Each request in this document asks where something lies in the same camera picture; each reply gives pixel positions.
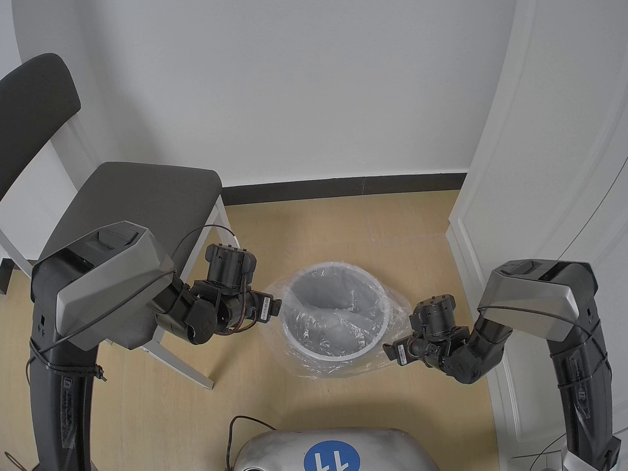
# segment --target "white label sticker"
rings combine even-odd
[[[407,365],[408,364],[408,359],[406,358],[406,350],[403,348],[403,344],[400,343],[397,346],[397,349],[399,350],[399,359],[401,359],[401,365]]]
[[[264,297],[264,304],[262,306],[262,315],[259,317],[262,321],[266,321],[268,318],[268,310],[271,308],[271,299],[268,296]]]

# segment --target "wooden floor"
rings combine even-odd
[[[254,287],[299,268],[341,260],[371,272],[412,303],[451,293],[459,324],[470,312],[445,239],[457,192],[422,192],[233,206],[242,247],[257,257]],[[192,274],[205,278],[201,257]],[[24,375],[32,304],[17,272],[0,297],[0,450],[36,464]],[[442,471],[495,471],[497,444],[486,381],[472,386],[422,364],[348,379],[284,372],[256,326],[193,347],[164,344],[216,381],[206,391],[140,350],[100,346],[107,382],[96,381],[92,460],[100,471],[222,471],[229,421],[246,414],[281,429],[392,427],[412,434]],[[240,421],[234,453],[261,428]],[[11,465],[0,458],[0,468]]]

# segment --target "plastic bag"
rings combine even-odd
[[[382,349],[411,334],[410,303],[368,272],[326,262],[273,283],[279,319],[263,335],[279,362],[302,377],[350,377],[393,364]]]

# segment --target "logo on robot arm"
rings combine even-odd
[[[359,471],[360,456],[345,442],[320,442],[305,454],[303,468],[305,471]]]

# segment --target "black baseboard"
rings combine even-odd
[[[236,204],[373,195],[376,193],[459,190],[466,176],[467,173],[439,173],[245,184],[223,188],[222,200],[226,206],[233,206]]]
[[[11,274],[15,263],[10,258],[0,259],[0,294],[6,294],[9,290],[9,281],[11,281]]]

